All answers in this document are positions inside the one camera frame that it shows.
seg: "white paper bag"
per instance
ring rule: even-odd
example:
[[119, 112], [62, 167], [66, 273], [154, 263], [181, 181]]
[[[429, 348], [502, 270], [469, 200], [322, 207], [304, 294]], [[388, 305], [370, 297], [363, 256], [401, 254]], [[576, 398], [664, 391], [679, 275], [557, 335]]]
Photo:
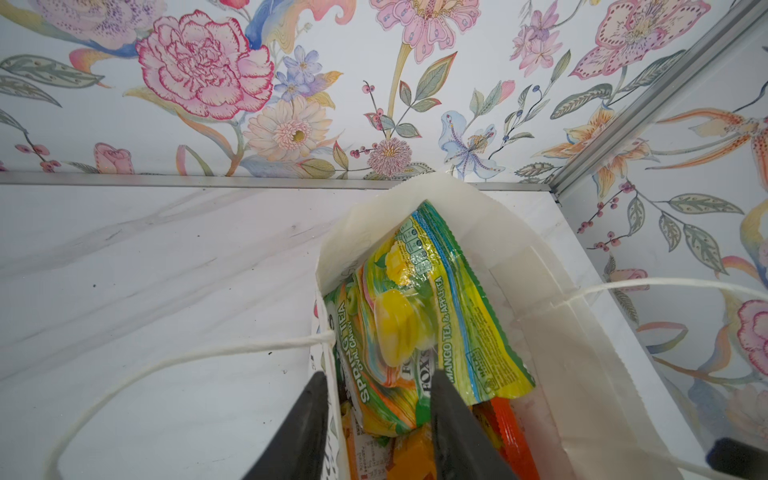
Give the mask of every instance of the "white paper bag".
[[[537, 382], [514, 402], [542, 480], [681, 478], [650, 422], [631, 377], [583, 299], [527, 316], [515, 313], [574, 290], [543, 239], [507, 208], [446, 174], [423, 174], [350, 208], [325, 236], [317, 279], [319, 320], [327, 331], [323, 295], [424, 200], [461, 245], [510, 339]], [[314, 369], [328, 373], [331, 415], [324, 478], [349, 477], [331, 348], [313, 347]]]

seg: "orange lily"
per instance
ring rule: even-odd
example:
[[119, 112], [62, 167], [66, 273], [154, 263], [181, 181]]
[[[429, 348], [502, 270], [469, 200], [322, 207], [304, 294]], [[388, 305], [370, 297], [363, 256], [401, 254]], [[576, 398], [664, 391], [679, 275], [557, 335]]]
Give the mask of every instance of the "orange lily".
[[695, 167], [697, 165], [707, 164], [720, 157], [728, 155], [751, 140], [752, 155], [754, 156], [755, 166], [757, 167], [757, 173], [760, 177], [760, 184], [763, 185], [765, 190], [768, 190], [768, 127], [765, 125], [768, 124], [768, 118], [763, 118], [762, 120], [759, 118], [746, 118], [739, 114], [718, 110], [716, 108], [697, 108], [683, 114], [675, 115], [674, 117], [659, 120], [657, 123], [670, 124], [695, 117], [709, 118], [708, 121], [705, 121], [701, 125], [691, 128], [697, 135], [700, 137], [725, 137], [722, 141], [708, 144], [696, 148], [695, 150], [713, 147], [720, 143], [725, 143], [725, 145], [699, 157], [684, 161], [681, 164], [666, 165], [664, 167], [649, 167], [649, 170], [666, 170], [670, 168]]

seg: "candy bag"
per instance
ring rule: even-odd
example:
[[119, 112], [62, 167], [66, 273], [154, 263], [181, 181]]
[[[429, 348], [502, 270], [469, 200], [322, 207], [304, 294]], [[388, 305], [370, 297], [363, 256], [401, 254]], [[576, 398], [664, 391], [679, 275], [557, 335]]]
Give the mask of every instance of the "candy bag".
[[467, 405], [533, 388], [428, 201], [324, 300], [346, 388], [368, 433], [397, 436], [427, 423], [435, 368]]

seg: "orange candy wrapper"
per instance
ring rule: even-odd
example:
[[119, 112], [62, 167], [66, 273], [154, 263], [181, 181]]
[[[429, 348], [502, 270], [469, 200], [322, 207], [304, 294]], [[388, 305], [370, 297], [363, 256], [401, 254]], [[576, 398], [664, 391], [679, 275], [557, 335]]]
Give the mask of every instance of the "orange candy wrapper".
[[531, 450], [509, 400], [494, 398], [472, 407], [485, 434], [520, 480], [539, 480]]

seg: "yellow candy illustration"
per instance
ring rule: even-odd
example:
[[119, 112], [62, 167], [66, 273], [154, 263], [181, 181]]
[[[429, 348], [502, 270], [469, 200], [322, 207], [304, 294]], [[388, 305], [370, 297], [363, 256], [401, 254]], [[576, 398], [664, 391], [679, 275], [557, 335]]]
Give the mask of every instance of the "yellow candy illustration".
[[410, 283], [410, 276], [413, 271], [413, 265], [406, 252], [406, 246], [400, 240], [397, 240], [386, 255], [386, 275], [389, 279], [400, 286]]

